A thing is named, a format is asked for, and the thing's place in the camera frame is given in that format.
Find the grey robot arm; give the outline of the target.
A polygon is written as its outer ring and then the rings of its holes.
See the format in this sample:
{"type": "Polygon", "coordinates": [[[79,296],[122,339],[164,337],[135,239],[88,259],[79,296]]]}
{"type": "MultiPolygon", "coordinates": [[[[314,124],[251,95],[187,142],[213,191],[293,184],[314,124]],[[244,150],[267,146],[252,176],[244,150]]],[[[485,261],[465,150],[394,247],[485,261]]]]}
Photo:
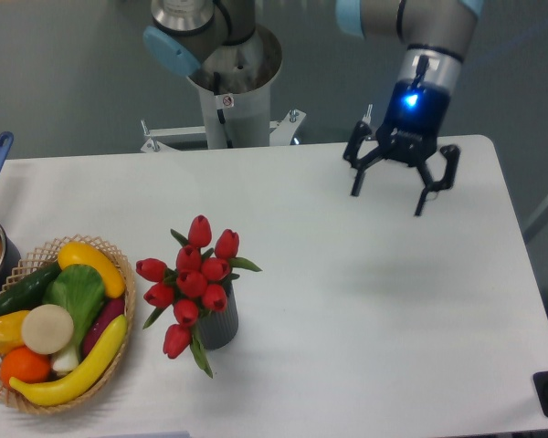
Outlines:
{"type": "MultiPolygon", "coordinates": [[[[480,18],[479,1],[339,1],[346,34],[397,37],[406,53],[378,129],[369,116],[354,126],[343,157],[358,195],[366,171],[382,160],[418,171],[422,195],[450,189],[460,150],[439,146],[438,131],[480,18]]],[[[213,149],[267,146],[269,88],[278,75],[279,41],[256,21],[252,1],[154,1],[143,43],[171,73],[188,78],[202,103],[213,149]]]]}

